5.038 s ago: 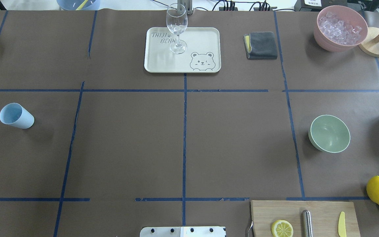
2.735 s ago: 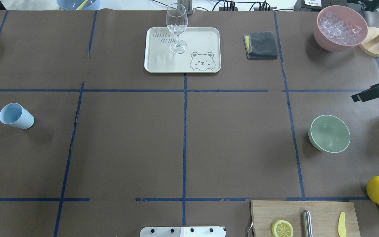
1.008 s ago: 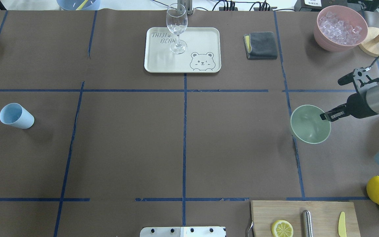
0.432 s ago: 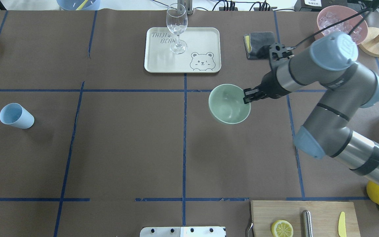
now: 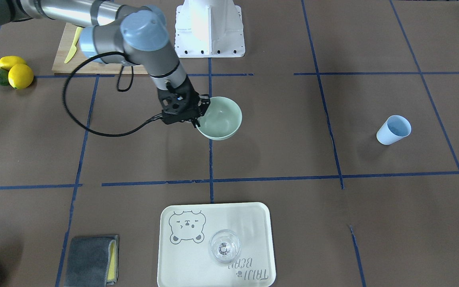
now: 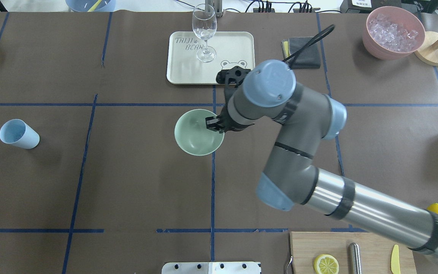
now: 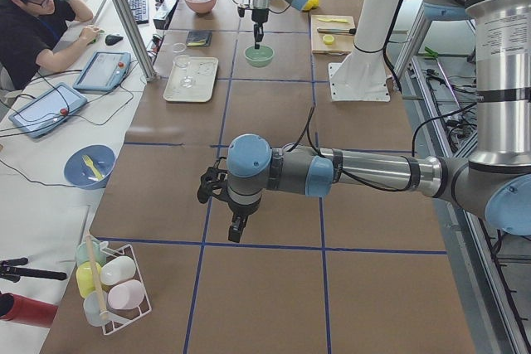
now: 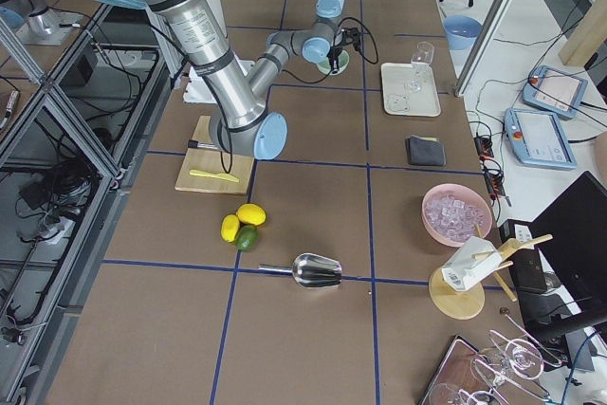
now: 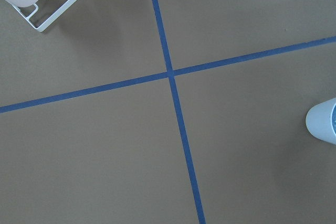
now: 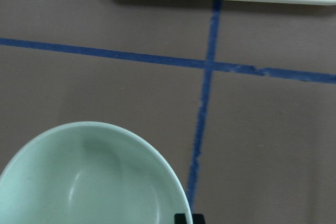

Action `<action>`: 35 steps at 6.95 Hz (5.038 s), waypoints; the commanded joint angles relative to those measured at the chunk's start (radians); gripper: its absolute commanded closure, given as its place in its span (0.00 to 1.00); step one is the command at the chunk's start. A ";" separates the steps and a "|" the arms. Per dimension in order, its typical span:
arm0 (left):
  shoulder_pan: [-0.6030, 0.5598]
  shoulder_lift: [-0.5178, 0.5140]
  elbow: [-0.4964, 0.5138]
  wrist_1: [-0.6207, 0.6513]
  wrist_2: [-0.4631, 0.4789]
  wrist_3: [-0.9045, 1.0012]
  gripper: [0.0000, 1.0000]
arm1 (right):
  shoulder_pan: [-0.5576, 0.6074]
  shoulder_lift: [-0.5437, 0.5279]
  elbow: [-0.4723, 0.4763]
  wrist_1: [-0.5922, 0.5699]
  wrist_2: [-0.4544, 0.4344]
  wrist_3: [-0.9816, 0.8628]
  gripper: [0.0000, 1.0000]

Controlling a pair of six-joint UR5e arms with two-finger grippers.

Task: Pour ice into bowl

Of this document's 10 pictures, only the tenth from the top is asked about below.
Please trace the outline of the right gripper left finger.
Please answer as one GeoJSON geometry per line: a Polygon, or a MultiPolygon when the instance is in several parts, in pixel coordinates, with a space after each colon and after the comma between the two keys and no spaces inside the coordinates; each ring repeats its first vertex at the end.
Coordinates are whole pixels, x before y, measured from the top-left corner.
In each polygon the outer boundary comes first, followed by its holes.
{"type": "Polygon", "coordinates": [[[177,213],[174,215],[175,224],[187,224],[186,215],[182,213],[177,213]]]}

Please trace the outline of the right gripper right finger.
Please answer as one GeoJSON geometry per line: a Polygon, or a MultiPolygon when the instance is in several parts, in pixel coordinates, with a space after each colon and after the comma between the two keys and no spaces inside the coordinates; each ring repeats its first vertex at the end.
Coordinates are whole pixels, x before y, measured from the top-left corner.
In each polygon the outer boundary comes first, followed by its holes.
{"type": "Polygon", "coordinates": [[[205,224],[205,217],[203,214],[192,214],[193,224],[205,224]]]}

